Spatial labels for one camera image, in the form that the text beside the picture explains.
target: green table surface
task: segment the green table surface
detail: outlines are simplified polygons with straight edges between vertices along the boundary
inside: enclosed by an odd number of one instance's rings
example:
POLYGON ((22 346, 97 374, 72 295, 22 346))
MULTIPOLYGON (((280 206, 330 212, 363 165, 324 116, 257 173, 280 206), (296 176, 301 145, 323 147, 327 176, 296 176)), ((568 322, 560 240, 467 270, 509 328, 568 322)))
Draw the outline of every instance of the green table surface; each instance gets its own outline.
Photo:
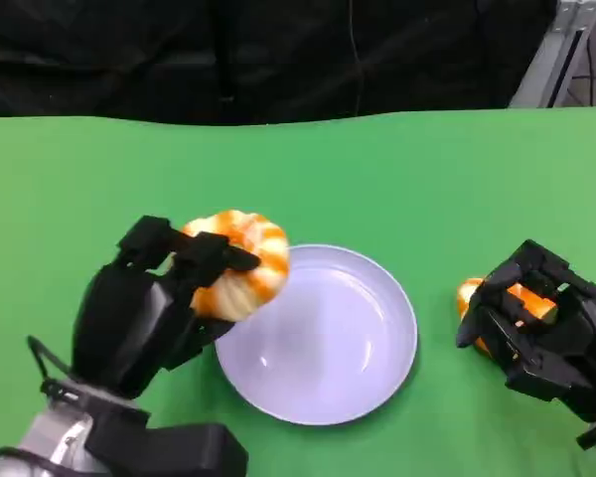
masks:
POLYGON ((246 403, 207 350, 141 397, 153 425, 224 422, 252 477, 596 475, 574 441, 583 422, 454 344, 457 286, 526 238, 596 282, 596 109, 240 128, 0 119, 0 445, 45 405, 25 335, 70 357, 84 288, 126 229, 230 208, 390 270, 417 316, 413 372, 366 418, 303 427, 246 403))

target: robotic hand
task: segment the robotic hand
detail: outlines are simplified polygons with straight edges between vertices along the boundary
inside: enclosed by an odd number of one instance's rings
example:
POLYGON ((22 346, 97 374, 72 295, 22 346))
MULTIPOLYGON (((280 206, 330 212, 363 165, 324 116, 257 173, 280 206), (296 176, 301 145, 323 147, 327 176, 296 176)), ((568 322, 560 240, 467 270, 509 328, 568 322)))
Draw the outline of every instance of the robotic hand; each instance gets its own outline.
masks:
POLYGON ((472 295, 457 335, 460 348, 481 338, 511 390, 560 399, 587 422, 581 447, 596 446, 596 285, 569 263, 527 240, 472 295), (519 283, 557 306, 554 323, 530 314, 508 288, 519 283))
POLYGON ((258 257, 230 246, 227 237, 190 238, 153 217, 143 217, 119 248, 84 295, 73 364, 67 367, 29 338, 49 406, 19 447, 0 448, 0 476, 244 477, 247 453, 226 427, 148 429, 150 414, 131 399, 161 368, 186 363, 232 326, 195 316, 193 294, 228 268, 256 268, 258 257), (171 254, 172 266, 163 275, 148 271, 171 254), (44 359, 68 378, 50 378, 44 359))

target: plate rim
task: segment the plate rim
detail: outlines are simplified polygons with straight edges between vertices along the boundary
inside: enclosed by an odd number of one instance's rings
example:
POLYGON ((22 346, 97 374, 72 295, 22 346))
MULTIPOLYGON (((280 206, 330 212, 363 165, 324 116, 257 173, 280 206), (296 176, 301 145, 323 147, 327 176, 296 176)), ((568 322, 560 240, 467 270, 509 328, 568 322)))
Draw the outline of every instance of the plate rim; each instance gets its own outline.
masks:
POLYGON ((368 410, 362 410, 362 411, 356 412, 355 414, 351 415, 350 417, 346 417, 342 420, 332 420, 332 421, 293 420, 293 419, 284 417, 274 411, 271 411, 271 410, 265 408, 262 405, 259 405, 255 402, 253 402, 249 396, 246 396, 242 390, 240 390, 239 388, 236 387, 236 385, 233 383, 233 380, 229 377, 228 372, 225 370, 225 366, 224 366, 224 363, 223 363, 223 360, 221 357, 222 353, 220 350, 220 347, 221 347, 220 343, 216 342, 215 350, 217 353, 217 358, 219 360, 219 365, 221 366, 221 369, 223 370, 223 374, 224 374, 225 378, 227 379, 229 384, 232 386, 232 388, 238 393, 238 395, 241 398, 245 399, 247 402, 249 402, 249 404, 251 404, 258 410, 260 410, 261 412, 264 412, 265 414, 271 415, 272 417, 275 417, 279 420, 282 420, 285 422, 290 422, 292 424, 298 424, 298 425, 327 426, 327 425, 338 425, 338 424, 344 424, 346 422, 352 422, 352 421, 357 420, 361 417, 364 417, 365 415, 370 414, 371 412, 373 412, 373 411, 377 410, 378 408, 382 407, 383 405, 385 405, 388 402, 388 400, 391 399, 395 395, 395 393, 397 393, 397 391, 399 391, 399 389, 402 387, 402 385, 408 378, 408 375, 410 374, 410 370, 412 369, 413 364, 415 362, 415 357, 417 356, 418 329, 417 329, 417 316, 415 315, 415 309, 413 308, 412 303, 408 299, 408 295, 404 291, 404 288, 395 279, 395 277, 392 275, 392 273, 390 273, 386 268, 381 266, 379 263, 377 263, 372 258, 370 258, 362 253, 359 253, 357 251, 345 248, 343 246, 330 245, 330 244, 326 244, 326 243, 302 243, 299 245, 292 245, 289 247, 289 251, 291 252, 291 250, 300 249, 300 248, 327 248, 327 249, 333 249, 335 251, 342 251, 344 253, 349 253, 351 255, 354 255, 357 258, 368 261, 371 265, 375 266, 378 270, 380 270, 382 273, 384 273, 390 279, 390 281, 392 281, 396 285, 396 289, 398 290, 399 294, 401 294, 401 297, 404 299, 404 302, 406 303, 406 305, 408 306, 408 309, 410 310, 410 316, 411 316, 411 321, 412 321, 412 326, 413 326, 413 331, 414 331, 413 338, 412 338, 412 346, 411 346, 412 352, 410 353, 409 359, 405 363, 401 378, 399 378, 395 382, 392 389, 389 389, 386 393, 384 393, 384 398, 377 399, 375 405, 373 405, 368 410))

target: white plate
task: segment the white plate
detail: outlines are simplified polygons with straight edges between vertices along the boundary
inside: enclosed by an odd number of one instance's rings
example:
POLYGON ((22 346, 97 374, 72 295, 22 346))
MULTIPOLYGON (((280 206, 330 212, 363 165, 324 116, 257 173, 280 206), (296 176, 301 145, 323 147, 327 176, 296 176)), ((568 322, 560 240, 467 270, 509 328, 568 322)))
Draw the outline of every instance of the white plate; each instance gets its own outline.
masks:
POLYGON ((285 288, 217 340, 225 375, 247 401, 309 425, 346 422, 383 404, 416 347, 415 315, 395 279, 329 245, 292 247, 285 288))

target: orange toy object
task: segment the orange toy object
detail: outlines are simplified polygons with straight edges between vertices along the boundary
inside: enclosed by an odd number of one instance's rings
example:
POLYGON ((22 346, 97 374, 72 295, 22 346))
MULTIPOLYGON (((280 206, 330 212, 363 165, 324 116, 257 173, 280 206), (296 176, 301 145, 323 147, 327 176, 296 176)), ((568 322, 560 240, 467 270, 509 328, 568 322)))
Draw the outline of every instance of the orange toy object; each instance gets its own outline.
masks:
MULTIPOLYGON (((468 311, 468 303, 470 297, 473 296, 475 290, 479 285, 483 283, 483 278, 468 278, 457 291, 457 309, 459 310, 460 319, 464 319, 466 311, 468 311)), ((553 323, 556 319, 556 303, 547 298, 541 298, 536 293, 528 290, 520 283, 515 283, 513 286, 508 288, 508 291, 516 298, 523 302, 523 307, 539 320, 543 320, 545 323, 553 323)), ((515 326, 523 326, 523 321, 515 323, 515 326)), ((484 342, 480 339, 477 340, 476 345, 486 353, 488 348, 484 342)))
POLYGON ((246 273, 228 270, 210 288, 199 288, 191 306, 201 316, 241 321, 280 291, 289 274, 289 242, 283 229, 260 214, 225 211, 196 219, 183 227, 194 237, 210 232, 229 237, 229 243, 260 258, 260 266, 246 273))

